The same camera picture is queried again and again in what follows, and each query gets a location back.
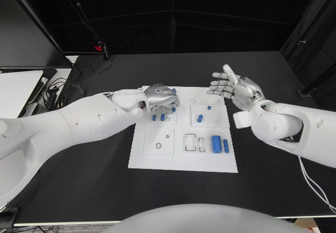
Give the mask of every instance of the small blue cylinder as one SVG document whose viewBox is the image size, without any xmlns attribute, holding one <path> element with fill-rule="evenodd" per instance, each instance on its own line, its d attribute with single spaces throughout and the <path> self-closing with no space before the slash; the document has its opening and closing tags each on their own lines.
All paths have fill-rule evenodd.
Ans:
<svg viewBox="0 0 336 233">
<path fill-rule="evenodd" d="M 199 115 L 199 116 L 197 116 L 197 123 L 202 122 L 202 119 L 203 119 L 203 115 Z"/>
<path fill-rule="evenodd" d="M 228 140 L 226 139 L 223 139 L 223 150 L 225 150 L 225 153 L 228 153 L 229 152 L 229 145 L 228 145 Z"/>
<path fill-rule="evenodd" d="M 212 136 L 212 152 L 215 154 L 222 153 L 222 141 L 217 135 Z"/>
</svg>

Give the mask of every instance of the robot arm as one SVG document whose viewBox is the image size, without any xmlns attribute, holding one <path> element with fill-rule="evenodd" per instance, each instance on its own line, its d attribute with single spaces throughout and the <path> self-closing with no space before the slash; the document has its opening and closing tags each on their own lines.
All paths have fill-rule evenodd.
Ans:
<svg viewBox="0 0 336 233">
<path fill-rule="evenodd" d="M 102 140 L 132 125 L 143 115 L 171 102 L 161 84 L 147 90 L 121 90 L 79 99 L 65 108 L 0 119 L 0 207 L 16 197 L 47 158 L 65 148 Z"/>
<path fill-rule="evenodd" d="M 267 100 L 259 86 L 228 65 L 212 76 L 223 80 L 210 82 L 207 94 L 229 98 L 242 109 L 233 114 L 236 128 L 251 127 L 267 144 L 336 168 L 336 113 Z M 292 141 L 298 132 L 300 140 Z"/>
</svg>

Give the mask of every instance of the desk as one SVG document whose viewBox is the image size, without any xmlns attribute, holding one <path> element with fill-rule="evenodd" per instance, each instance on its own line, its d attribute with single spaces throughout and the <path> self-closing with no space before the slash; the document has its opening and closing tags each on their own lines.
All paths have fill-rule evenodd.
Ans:
<svg viewBox="0 0 336 233">
<path fill-rule="evenodd" d="M 101 56 L 80 56 L 76 63 L 92 64 L 95 70 L 108 65 Z M 209 86 L 212 73 L 222 72 L 223 64 L 255 81 L 269 100 L 316 108 L 313 100 L 295 93 L 303 86 L 277 51 L 115 55 L 104 73 L 92 74 L 89 67 L 80 67 L 80 87 L 89 96 L 154 83 Z M 75 92 L 70 101 L 78 98 Z M 275 217 L 330 216 L 305 184 L 297 157 L 259 141 L 249 128 L 235 128 L 232 114 L 239 110 L 225 101 L 238 174 L 128 169 L 132 125 L 108 139 L 68 148 L 46 161 L 11 203 L 20 209 L 17 226 L 124 220 L 150 209 L 184 203 L 230 205 Z M 330 201 L 336 201 L 336 169 L 305 159 L 304 165 Z"/>
</svg>

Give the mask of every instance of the rectangular slot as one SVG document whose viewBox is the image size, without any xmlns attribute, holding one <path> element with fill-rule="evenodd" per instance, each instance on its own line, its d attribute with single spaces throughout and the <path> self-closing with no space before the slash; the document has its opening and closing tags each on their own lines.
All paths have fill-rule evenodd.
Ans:
<svg viewBox="0 0 336 233">
<path fill-rule="evenodd" d="M 196 151 L 196 135 L 186 134 L 184 136 L 184 144 L 186 144 L 186 151 Z"/>
<path fill-rule="evenodd" d="M 199 147 L 199 152 L 205 152 L 205 138 L 203 137 L 197 139 L 197 147 Z"/>
</svg>

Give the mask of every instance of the robot finger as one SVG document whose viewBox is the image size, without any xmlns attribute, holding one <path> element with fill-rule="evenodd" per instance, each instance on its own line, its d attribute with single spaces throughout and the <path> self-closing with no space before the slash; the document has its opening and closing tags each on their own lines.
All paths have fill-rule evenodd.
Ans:
<svg viewBox="0 0 336 233">
<path fill-rule="evenodd" d="M 210 86 L 217 86 L 217 85 L 229 85 L 229 80 L 217 80 L 210 82 Z"/>
<path fill-rule="evenodd" d="M 207 95 L 216 95 L 216 96 L 222 96 L 228 99 L 230 99 L 232 97 L 232 92 L 228 92 L 228 91 L 206 91 L 206 94 Z"/>
<path fill-rule="evenodd" d="M 226 79 L 228 78 L 228 75 L 225 73 L 212 73 L 212 77 L 215 78 L 220 78 L 220 79 Z"/>
<path fill-rule="evenodd" d="M 210 86 L 209 89 L 210 90 L 219 90 L 219 91 L 233 92 L 232 86 L 228 86 L 228 85 Z"/>
</svg>

